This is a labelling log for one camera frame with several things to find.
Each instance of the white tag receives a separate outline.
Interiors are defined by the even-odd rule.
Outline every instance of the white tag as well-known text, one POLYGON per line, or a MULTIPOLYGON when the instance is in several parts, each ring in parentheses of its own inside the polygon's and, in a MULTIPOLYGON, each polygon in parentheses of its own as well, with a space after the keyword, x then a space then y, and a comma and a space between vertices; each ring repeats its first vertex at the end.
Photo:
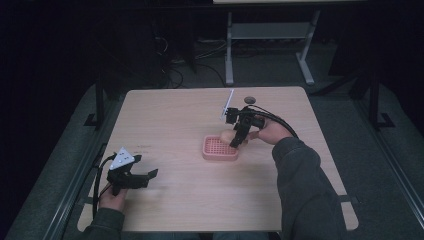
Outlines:
POLYGON ((121 150, 119 150, 118 154, 116 154, 115 159, 113 159, 113 162, 110 165, 109 169, 114 170, 134 161, 134 157, 131 156, 131 154, 125 148, 122 147, 121 150))
POLYGON ((230 96, 228 96, 228 100, 227 103, 225 104, 224 108, 222 109, 222 114, 221 117, 219 119, 223 120, 224 116, 225 116, 225 112, 227 112, 227 108, 230 105, 231 102, 231 98, 233 97, 233 93, 234 93, 234 89, 230 89, 230 96))

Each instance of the black object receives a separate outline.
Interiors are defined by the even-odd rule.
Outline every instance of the black object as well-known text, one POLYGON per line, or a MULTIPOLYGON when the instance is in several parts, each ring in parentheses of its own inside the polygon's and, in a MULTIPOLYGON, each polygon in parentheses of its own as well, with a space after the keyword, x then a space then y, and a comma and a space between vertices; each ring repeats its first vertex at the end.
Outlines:
MULTIPOLYGON (((106 164, 107 161, 113 160, 116 157, 116 153, 112 156, 109 156, 106 158, 101 164, 100 167, 97 169, 97 175, 94 182, 94 194, 93 194, 93 219, 97 214, 97 204, 99 203, 100 195, 99 195, 99 185, 100 185, 100 178, 102 176, 103 167, 106 164)), ((134 165, 134 163, 140 162, 141 155, 134 156, 134 162, 123 165, 121 167, 118 167, 113 170, 108 171, 107 180, 112 186, 112 194, 114 196, 119 194, 119 191, 121 189, 138 189, 138 188, 146 188, 149 184, 149 180, 152 178, 155 178, 158 174, 158 169, 155 169, 153 171, 150 171, 147 175, 132 175, 131 174, 131 168, 134 165)))
POLYGON ((298 137, 293 128, 287 124, 282 118, 264 110, 263 108, 257 107, 255 105, 248 105, 244 107, 242 110, 238 110, 237 108, 228 108, 226 111, 226 119, 225 122, 229 124, 236 124, 234 126, 234 130, 236 130, 236 136, 230 143, 230 147, 237 148, 247 137, 249 134, 250 128, 252 126, 262 129, 265 125, 265 120, 258 118, 257 116, 262 116, 269 118, 275 122, 280 123, 283 127, 285 127, 294 137, 298 137), (251 109, 249 107, 256 107, 265 112, 257 111, 251 109))
POLYGON ((112 194, 114 196, 118 195, 121 189, 146 188, 149 184, 149 180, 155 178, 158 174, 158 169, 150 171, 146 175, 131 174, 130 171, 132 166, 134 163, 140 162, 141 155, 136 155, 134 158, 135 161, 130 164, 124 165, 114 170, 109 170, 107 174, 107 180, 112 185, 112 194))

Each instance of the person's left hand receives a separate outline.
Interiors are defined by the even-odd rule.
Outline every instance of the person's left hand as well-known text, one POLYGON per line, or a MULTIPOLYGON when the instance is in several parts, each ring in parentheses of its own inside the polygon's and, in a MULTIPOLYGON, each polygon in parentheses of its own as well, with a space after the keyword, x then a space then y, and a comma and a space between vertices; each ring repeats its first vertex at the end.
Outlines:
POLYGON ((118 195, 113 196, 112 186, 108 183, 100 196, 99 208, 110 208, 122 212, 125 207, 127 192, 128 189, 121 189, 118 195))

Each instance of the person's right hand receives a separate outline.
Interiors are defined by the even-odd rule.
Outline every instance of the person's right hand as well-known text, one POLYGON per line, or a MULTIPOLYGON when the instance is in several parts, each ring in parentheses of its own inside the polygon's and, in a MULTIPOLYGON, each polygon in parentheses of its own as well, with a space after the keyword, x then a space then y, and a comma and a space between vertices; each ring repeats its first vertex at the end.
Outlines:
POLYGON ((293 137, 293 135, 281 124, 268 118, 262 119, 265 120, 264 127, 259 131, 250 132, 247 135, 247 140, 259 138, 266 143, 275 145, 283 138, 293 137))

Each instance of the person's hand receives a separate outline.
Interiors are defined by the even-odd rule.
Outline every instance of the person's hand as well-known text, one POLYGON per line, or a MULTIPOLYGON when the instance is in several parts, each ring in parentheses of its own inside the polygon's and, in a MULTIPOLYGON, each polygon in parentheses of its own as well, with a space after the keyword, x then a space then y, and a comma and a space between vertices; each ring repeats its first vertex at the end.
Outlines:
POLYGON ((100 196, 99 208, 110 208, 122 212, 125 207, 125 197, 128 189, 121 189, 119 194, 113 196, 112 186, 108 183, 100 196))
POLYGON ((259 131, 250 132, 247 135, 247 140, 259 138, 268 144, 275 145, 283 138, 293 137, 293 135, 281 124, 268 118, 262 119, 265 120, 264 128, 259 131))

